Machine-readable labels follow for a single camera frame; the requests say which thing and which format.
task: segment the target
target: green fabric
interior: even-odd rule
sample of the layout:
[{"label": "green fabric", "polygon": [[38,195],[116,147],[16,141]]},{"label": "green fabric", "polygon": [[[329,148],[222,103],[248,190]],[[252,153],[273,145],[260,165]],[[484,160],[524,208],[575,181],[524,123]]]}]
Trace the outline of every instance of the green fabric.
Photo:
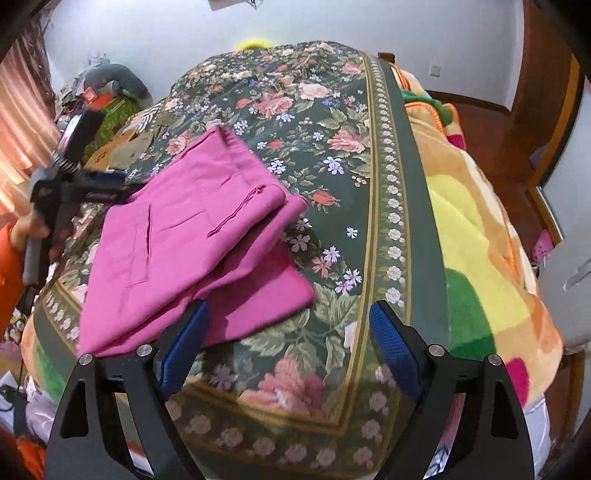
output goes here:
[{"label": "green fabric", "polygon": [[[336,43],[212,57],[129,120],[158,133],[128,178],[158,174],[221,123],[310,202],[284,241],[317,298],[200,353],[169,412],[208,478],[362,477],[382,463],[412,408],[371,339],[370,305],[386,299],[406,323],[448,343],[439,240],[400,90],[387,64]],[[64,378],[103,213],[89,208],[35,308],[40,342]]]},{"label": "green fabric", "polygon": [[105,118],[100,124],[95,139],[84,149],[82,162],[85,163],[100,147],[113,140],[128,118],[137,113],[138,110],[137,102],[124,95],[118,95],[109,105],[103,108],[101,111],[105,114]]},{"label": "green fabric", "polygon": [[435,107],[437,113],[439,114],[439,118],[443,123],[443,126],[446,127],[453,122],[453,113],[452,109],[443,105],[439,100],[435,100],[435,98],[431,96],[421,96],[417,95],[416,93],[412,93],[409,90],[401,90],[402,91],[402,98],[404,98],[404,103],[410,102],[425,102],[429,105]]},{"label": "green fabric", "polygon": [[494,336],[478,295],[461,272],[446,268],[445,273],[452,339],[450,353],[461,358],[482,360],[496,350]]}]

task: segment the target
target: green cloth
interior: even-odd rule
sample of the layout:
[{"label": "green cloth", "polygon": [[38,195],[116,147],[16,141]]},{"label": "green cloth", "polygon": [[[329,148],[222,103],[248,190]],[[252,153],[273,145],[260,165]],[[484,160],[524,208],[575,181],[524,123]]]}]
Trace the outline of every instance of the green cloth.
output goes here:
[{"label": "green cloth", "polygon": [[101,110],[105,114],[105,118],[100,124],[95,139],[84,149],[82,162],[85,163],[100,147],[113,140],[128,118],[138,110],[138,104],[132,98],[124,95],[113,98],[111,103]]}]

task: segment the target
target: metal screw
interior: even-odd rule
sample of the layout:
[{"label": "metal screw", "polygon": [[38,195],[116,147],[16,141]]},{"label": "metal screw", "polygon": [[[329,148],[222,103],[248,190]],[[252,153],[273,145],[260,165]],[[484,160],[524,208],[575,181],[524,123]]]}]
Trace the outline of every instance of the metal screw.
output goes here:
[{"label": "metal screw", "polygon": [[90,353],[85,353],[78,359],[80,365],[88,365],[90,362],[92,362],[92,354]]},{"label": "metal screw", "polygon": [[436,343],[429,345],[429,353],[433,356],[443,356],[445,354],[445,349]]},{"label": "metal screw", "polygon": [[496,353],[492,353],[491,355],[489,355],[488,361],[495,367],[498,367],[501,363],[503,363],[501,357],[498,356]]},{"label": "metal screw", "polygon": [[139,356],[148,356],[152,353],[152,345],[147,343],[140,345],[135,353],[137,353]]}]

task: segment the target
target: wooden floor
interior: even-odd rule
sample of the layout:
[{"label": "wooden floor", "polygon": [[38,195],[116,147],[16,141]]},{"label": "wooden floor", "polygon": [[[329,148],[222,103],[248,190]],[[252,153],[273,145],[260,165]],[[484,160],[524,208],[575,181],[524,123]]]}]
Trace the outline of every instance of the wooden floor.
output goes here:
[{"label": "wooden floor", "polygon": [[527,129],[514,125],[513,120],[501,112],[461,103],[455,105],[468,153],[492,183],[531,257],[544,228],[526,192],[534,173],[529,158],[542,146],[540,140]]}]

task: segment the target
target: person's hand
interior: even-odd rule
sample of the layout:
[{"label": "person's hand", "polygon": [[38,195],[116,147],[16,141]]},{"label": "person's hand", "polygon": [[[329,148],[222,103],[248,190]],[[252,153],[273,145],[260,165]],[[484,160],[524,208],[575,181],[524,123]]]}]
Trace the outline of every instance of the person's hand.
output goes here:
[{"label": "person's hand", "polygon": [[[17,220],[12,228],[10,243],[15,251],[24,255],[25,249],[27,248],[27,239],[29,237],[46,238],[49,233],[49,228],[43,220],[34,212],[31,212],[27,216],[21,217]],[[74,226],[71,223],[60,232],[58,241],[54,242],[49,251],[49,259],[52,263],[60,259],[64,252],[65,241],[68,237],[72,236],[73,233]]]}]

